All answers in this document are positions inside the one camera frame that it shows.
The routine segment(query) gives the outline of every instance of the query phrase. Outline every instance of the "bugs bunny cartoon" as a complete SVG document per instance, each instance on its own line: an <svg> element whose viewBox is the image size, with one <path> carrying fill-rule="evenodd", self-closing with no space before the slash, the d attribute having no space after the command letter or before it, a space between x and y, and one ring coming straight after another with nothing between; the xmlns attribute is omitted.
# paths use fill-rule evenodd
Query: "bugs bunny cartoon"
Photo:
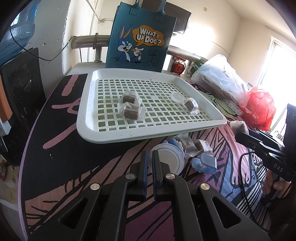
<svg viewBox="0 0 296 241"><path fill-rule="evenodd" d="M138 49L138 48L134 48L131 49L132 44L129 43L128 41L125 40L125 38L130 34L131 32L131 28L132 28L132 24L130 25L130 27L125 30L125 25L124 22L122 23L122 27L121 27L121 31L118 35L118 48L117 50L122 52L121 55L119 56L119 61L128 61L128 62L138 62L141 59L141 51L142 49ZM128 51L131 50L134 54L133 58L131 59L130 55L128 54Z"/></svg>

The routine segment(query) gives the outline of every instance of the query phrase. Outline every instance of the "patterned tablecloth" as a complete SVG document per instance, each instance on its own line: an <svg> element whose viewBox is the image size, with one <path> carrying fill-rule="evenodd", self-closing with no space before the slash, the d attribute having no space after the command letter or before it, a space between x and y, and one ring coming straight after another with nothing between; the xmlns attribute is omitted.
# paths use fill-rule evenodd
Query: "patterned tablecloth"
<svg viewBox="0 0 296 241"><path fill-rule="evenodd" d="M150 151L170 137L131 142L93 144L83 140L76 130L78 107L87 74L64 77L40 112L27 141L19 176L19 213L25 236L43 225L91 183L108 184L129 172L140 161L141 151ZM191 83L207 97L228 120L237 116L221 100ZM187 182L207 182L250 216L239 181L239 158L249 150L236 143L229 124L189 134L192 139L207 140L217 159L217 172L204 174L191 168L190 160L180 174ZM253 213L269 228L267 210L260 204L260 182L266 175L256 155L242 160L243 182ZM174 240L170 202L153 198L152 175L148 171L145 202L130 202L125 240Z"/></svg>

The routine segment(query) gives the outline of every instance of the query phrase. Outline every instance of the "orange speech bubble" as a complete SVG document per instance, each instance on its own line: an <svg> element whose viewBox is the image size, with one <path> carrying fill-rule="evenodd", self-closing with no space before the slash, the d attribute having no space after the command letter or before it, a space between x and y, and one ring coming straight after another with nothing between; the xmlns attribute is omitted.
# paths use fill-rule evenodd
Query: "orange speech bubble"
<svg viewBox="0 0 296 241"><path fill-rule="evenodd" d="M133 39L138 47L142 44L146 46L163 46L165 41L163 40L163 34L159 31L153 30L147 25L142 25L139 28L133 30Z"/></svg>

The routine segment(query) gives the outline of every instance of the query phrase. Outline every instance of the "round transparent lid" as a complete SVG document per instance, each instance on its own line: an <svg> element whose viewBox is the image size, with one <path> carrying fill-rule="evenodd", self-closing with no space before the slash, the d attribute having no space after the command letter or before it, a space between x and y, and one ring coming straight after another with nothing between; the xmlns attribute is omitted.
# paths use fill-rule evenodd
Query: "round transparent lid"
<svg viewBox="0 0 296 241"><path fill-rule="evenodd" d="M173 92L170 95L170 97L174 102L176 102L178 104L183 104L184 100L186 99L184 95L181 95L180 93L177 93L177 92Z"/></svg>
<svg viewBox="0 0 296 241"><path fill-rule="evenodd" d="M179 175L184 168L184 157L172 144L163 143L152 148L148 156L148 167L152 172L152 152L158 150L159 159L170 166L171 173Z"/></svg>

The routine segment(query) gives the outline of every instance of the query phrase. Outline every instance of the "bag strap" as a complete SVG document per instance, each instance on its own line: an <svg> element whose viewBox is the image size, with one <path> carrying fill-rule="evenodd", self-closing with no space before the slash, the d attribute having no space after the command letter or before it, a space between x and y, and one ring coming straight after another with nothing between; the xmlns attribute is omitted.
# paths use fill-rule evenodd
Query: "bag strap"
<svg viewBox="0 0 296 241"><path fill-rule="evenodd" d="M165 16L165 12L164 12L165 4L166 4L166 0L162 0L155 17L156 21L160 21L160 22L163 21L163 17Z"/></svg>
<svg viewBox="0 0 296 241"><path fill-rule="evenodd" d="M137 15L140 8L140 0L136 0L135 4L132 6L130 10L130 14Z"/></svg>

